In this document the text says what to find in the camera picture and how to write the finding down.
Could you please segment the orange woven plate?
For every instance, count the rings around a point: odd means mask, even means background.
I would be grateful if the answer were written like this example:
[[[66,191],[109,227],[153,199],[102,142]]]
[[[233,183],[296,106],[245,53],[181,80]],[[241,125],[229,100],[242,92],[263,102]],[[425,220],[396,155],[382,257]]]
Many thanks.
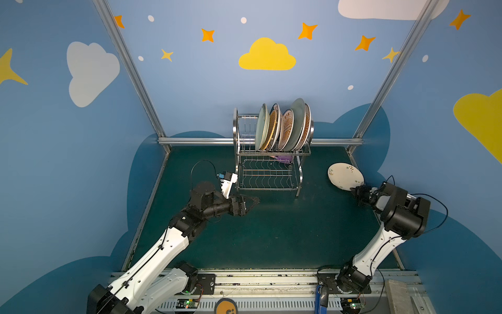
[[[275,119],[276,119],[275,113],[273,112],[273,110],[271,110],[271,113],[269,114],[269,128],[268,128],[265,140],[260,147],[261,150],[269,150],[270,142],[273,140],[273,130],[275,128]]]

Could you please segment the light green flower plate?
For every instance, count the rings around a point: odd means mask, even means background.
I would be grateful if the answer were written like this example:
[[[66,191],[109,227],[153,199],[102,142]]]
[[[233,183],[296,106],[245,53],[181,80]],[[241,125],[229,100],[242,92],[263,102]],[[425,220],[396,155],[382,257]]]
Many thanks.
[[[255,149],[257,151],[261,150],[262,145],[267,137],[269,129],[269,110],[267,105],[264,103],[261,106],[257,123],[256,123],[256,135],[255,135]]]

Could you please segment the white cloud motif plate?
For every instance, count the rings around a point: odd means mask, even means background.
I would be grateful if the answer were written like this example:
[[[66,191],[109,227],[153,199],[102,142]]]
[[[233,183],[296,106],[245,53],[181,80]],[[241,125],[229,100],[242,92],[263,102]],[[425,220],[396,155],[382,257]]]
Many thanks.
[[[310,129],[311,129],[311,109],[308,104],[305,104],[305,123],[302,129],[301,137],[299,138],[299,141],[297,142],[297,145],[295,146],[294,150],[299,150],[302,148],[302,146],[307,141]]]

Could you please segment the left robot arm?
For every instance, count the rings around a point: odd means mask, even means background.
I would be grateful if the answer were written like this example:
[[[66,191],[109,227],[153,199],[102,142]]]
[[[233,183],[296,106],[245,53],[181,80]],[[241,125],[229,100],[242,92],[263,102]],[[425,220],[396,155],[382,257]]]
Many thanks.
[[[210,182],[198,184],[147,253],[108,287],[97,285],[90,292],[87,313],[152,313],[175,294],[193,291],[197,268],[181,262],[165,277],[160,274],[202,233],[210,218],[243,217],[259,202],[258,197],[230,195],[228,188],[217,190]]]

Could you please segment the white red-berry plate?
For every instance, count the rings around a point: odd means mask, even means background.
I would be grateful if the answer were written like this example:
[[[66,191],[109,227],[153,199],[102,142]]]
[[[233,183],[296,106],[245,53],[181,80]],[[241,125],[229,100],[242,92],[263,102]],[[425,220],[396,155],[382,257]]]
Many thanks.
[[[334,186],[345,191],[364,185],[361,171],[347,163],[332,164],[328,168],[328,179]]]

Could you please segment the plain pale green plate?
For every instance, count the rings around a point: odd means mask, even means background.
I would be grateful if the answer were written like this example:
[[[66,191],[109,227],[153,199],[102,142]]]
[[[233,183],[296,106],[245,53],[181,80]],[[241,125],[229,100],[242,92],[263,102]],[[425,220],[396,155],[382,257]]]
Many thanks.
[[[284,148],[284,151],[289,152],[295,149],[303,132],[305,124],[305,102],[303,98],[298,98],[290,107],[294,113],[294,123],[290,134],[290,138]]]

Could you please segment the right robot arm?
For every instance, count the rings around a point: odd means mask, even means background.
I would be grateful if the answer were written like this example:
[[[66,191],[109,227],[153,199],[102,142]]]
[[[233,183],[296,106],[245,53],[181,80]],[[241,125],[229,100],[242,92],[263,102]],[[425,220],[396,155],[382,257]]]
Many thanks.
[[[379,188],[362,185],[351,188],[350,192],[359,204],[368,205],[377,213],[380,223],[373,239],[344,265],[336,277],[340,292],[359,294],[396,247],[426,231],[431,202],[386,182]]]

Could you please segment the green rim lettered plate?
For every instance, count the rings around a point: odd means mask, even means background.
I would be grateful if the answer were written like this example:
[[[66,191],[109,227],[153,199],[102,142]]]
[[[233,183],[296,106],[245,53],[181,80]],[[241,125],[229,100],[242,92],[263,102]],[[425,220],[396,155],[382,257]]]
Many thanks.
[[[270,142],[269,151],[275,150],[277,148],[280,138],[282,114],[278,103],[275,103],[273,105],[273,112],[275,113],[276,119],[275,128],[273,130],[273,140]]]

